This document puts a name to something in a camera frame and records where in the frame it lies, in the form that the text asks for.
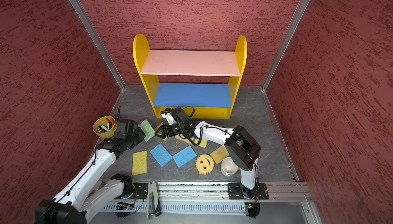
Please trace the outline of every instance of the blue shelf board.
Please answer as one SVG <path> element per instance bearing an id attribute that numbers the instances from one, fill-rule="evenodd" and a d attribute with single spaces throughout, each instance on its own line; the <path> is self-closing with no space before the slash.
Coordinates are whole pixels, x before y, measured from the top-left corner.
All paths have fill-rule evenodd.
<path id="1" fill-rule="evenodd" d="M 231 108 L 228 84 L 160 83 L 155 107 Z"/>

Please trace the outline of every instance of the yellow sponge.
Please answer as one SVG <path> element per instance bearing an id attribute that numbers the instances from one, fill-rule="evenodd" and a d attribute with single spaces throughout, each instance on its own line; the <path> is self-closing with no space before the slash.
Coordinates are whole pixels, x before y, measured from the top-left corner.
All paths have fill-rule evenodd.
<path id="1" fill-rule="evenodd" d="M 162 125 L 163 125 L 163 124 L 160 123 L 159 126 L 157 126 L 157 127 L 154 129 L 154 132 L 157 132 L 157 130 L 158 130 Z"/>
<path id="2" fill-rule="evenodd" d="M 219 164 L 221 161 L 224 160 L 224 158 L 229 156 L 229 153 L 226 150 L 226 148 L 222 145 L 219 148 L 217 148 L 214 152 L 210 153 L 210 156 L 213 158 L 216 164 Z"/>
<path id="3" fill-rule="evenodd" d="M 132 175 L 147 173 L 147 151 L 134 153 Z"/>
<path id="4" fill-rule="evenodd" d="M 196 159 L 195 166 L 199 174 L 207 175 L 208 173 L 213 171 L 213 158 L 211 158 L 207 154 L 202 154 L 199 156 L 199 158 Z"/>
<path id="5" fill-rule="evenodd" d="M 184 135 L 182 134 L 177 134 L 175 138 L 191 145 L 191 142 L 188 139 L 183 139 L 180 136 L 184 138 Z M 191 137 L 191 139 L 193 140 L 194 143 L 198 143 L 199 139 L 195 139 L 194 137 Z M 202 138 L 202 141 L 200 142 L 199 146 L 206 148 L 207 144 L 208 144 L 208 140 Z"/>

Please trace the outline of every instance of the yellow bowl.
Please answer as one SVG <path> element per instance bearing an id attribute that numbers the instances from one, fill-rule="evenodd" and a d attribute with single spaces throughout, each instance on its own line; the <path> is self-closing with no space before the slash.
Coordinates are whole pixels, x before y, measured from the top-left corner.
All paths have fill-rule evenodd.
<path id="1" fill-rule="evenodd" d="M 98 131 L 98 126 L 100 126 L 101 124 L 104 125 L 104 126 L 107 125 L 108 122 L 106 121 L 106 118 L 109 119 L 109 120 L 113 119 L 113 121 L 115 121 L 115 124 L 113 125 L 113 127 L 109 131 L 107 131 L 105 133 L 102 133 L 102 134 L 98 133 L 97 132 Z M 114 117 L 111 117 L 111 116 L 102 117 L 102 118 L 98 119 L 94 123 L 94 125 L 93 125 L 93 132 L 96 133 L 96 135 L 98 135 L 99 137 L 101 137 L 103 139 L 112 138 L 114 133 L 116 132 L 116 129 L 117 129 L 116 119 Z"/>

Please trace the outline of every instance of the smiley face sponge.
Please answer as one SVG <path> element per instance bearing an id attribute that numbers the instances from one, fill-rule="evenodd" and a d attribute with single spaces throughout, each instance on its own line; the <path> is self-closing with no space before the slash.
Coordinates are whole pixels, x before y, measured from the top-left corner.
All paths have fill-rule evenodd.
<path id="1" fill-rule="evenodd" d="M 207 154 L 202 154 L 196 159 L 195 166 L 199 174 L 207 175 L 213 171 L 213 158 Z"/>

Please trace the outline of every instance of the black cable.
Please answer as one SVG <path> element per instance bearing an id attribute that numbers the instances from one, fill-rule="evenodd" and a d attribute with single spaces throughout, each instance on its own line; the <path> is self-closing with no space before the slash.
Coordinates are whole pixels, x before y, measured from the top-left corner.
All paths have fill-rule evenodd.
<path id="1" fill-rule="evenodd" d="M 121 115 L 120 115 L 120 108 L 121 106 L 119 106 L 119 109 L 117 109 L 117 120 L 120 121 L 121 119 Z"/>
<path id="2" fill-rule="evenodd" d="M 96 164 L 97 147 L 98 147 L 98 145 L 96 145 L 96 151 L 95 151 L 95 153 L 94 153 L 94 160 L 93 160 L 93 162 L 90 164 L 89 168 L 87 168 L 87 170 L 81 175 L 81 177 L 79 177 L 79 179 L 72 185 L 72 187 L 71 187 L 68 191 L 66 191 L 66 193 L 63 195 L 63 197 L 61 197 L 61 198 L 60 198 L 57 202 L 55 202 L 55 203 L 60 202 L 65 196 L 69 195 L 71 189 L 76 185 L 76 183 L 78 183 L 78 181 L 86 174 L 86 172 L 91 168 L 91 166 L 92 166 L 93 164 Z M 52 204 L 51 207 L 49 207 L 46 211 L 44 211 L 44 212 L 35 220 L 35 222 L 37 223 L 37 220 L 38 220 L 39 218 L 41 218 L 46 212 L 48 212 L 53 206 L 55 206 L 55 205 Z"/>
<path id="3" fill-rule="evenodd" d="M 200 141 L 202 141 L 202 136 L 203 136 L 203 131 L 202 131 L 203 129 L 202 128 L 200 128 L 200 134 L 199 134 L 199 139 L 198 139 L 198 142 L 197 142 L 197 144 L 200 144 Z"/>
<path id="4" fill-rule="evenodd" d="M 130 213 L 129 215 L 126 215 L 126 216 L 124 216 L 124 217 L 128 217 L 128 216 L 134 214 L 135 212 L 137 212 L 137 211 L 142 207 L 142 205 L 143 205 L 144 202 L 145 202 L 145 198 L 142 200 L 141 205 L 139 206 L 139 208 L 138 208 L 136 211 L 134 211 L 134 212 L 132 212 L 132 213 Z"/>
<path id="5" fill-rule="evenodd" d="M 194 146 L 199 146 L 199 144 L 201 143 L 202 140 L 198 141 L 198 143 L 195 144 L 194 141 L 184 132 L 184 130 L 183 130 L 183 128 L 182 128 L 182 125 L 181 125 L 181 123 L 180 123 L 180 121 L 179 121 L 179 118 L 178 118 L 178 116 L 177 116 L 176 114 L 174 114 L 174 113 L 171 112 L 170 110 L 164 110 L 164 111 L 162 111 L 162 112 L 160 112 L 160 113 L 161 113 L 161 114 L 169 113 L 170 115 L 172 115 L 172 117 L 176 120 L 176 123 L 179 124 L 180 132 L 184 135 L 184 137 L 185 137 L 187 140 L 189 140 L 189 142 L 190 142 L 192 145 L 194 145 Z"/>
<path id="6" fill-rule="evenodd" d="M 195 108 L 194 108 L 194 107 L 190 107 L 190 108 L 193 109 L 193 112 L 192 112 L 191 115 L 190 115 L 190 117 L 192 117 L 192 116 L 194 115 L 194 113 L 195 113 Z"/>
<path id="7" fill-rule="evenodd" d="M 203 128 L 202 126 L 200 127 L 200 133 L 199 133 L 199 140 L 196 145 L 199 145 L 202 142 L 202 136 L 203 136 Z"/>
<path id="8" fill-rule="evenodd" d="M 230 137 L 232 137 L 232 138 L 236 141 L 236 143 L 237 143 L 241 148 L 243 148 L 243 147 L 240 145 L 240 143 L 237 141 L 237 139 L 236 139 L 235 137 L 233 137 L 233 135 L 231 135 L 230 133 L 228 133 L 228 131 L 222 130 L 222 129 L 217 128 L 217 127 L 208 127 L 208 126 L 206 126 L 206 125 L 202 125 L 202 126 L 201 126 L 201 129 L 202 129 L 202 127 L 205 127 L 205 128 L 216 128 L 216 129 L 218 129 L 218 130 L 221 130 L 222 132 L 224 132 L 224 133 L 228 134 Z M 252 157 L 248 154 L 248 152 L 247 152 L 246 150 L 244 150 L 244 151 L 247 153 L 247 155 L 250 157 L 250 159 L 251 159 L 251 161 L 252 161 Z"/>

